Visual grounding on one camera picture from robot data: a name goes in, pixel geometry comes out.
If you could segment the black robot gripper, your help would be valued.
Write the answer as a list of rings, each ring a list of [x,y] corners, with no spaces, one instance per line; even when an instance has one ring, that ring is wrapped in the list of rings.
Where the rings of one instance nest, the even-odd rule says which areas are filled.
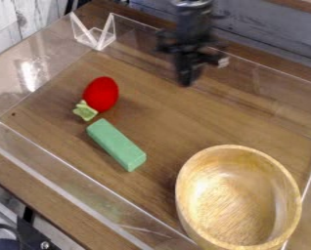
[[[172,4],[178,11],[176,28],[157,32],[156,50],[175,56],[179,81],[190,87],[203,73],[204,64],[224,67],[230,57],[223,52],[204,52],[208,46],[222,47],[211,27],[214,0],[173,0]]]

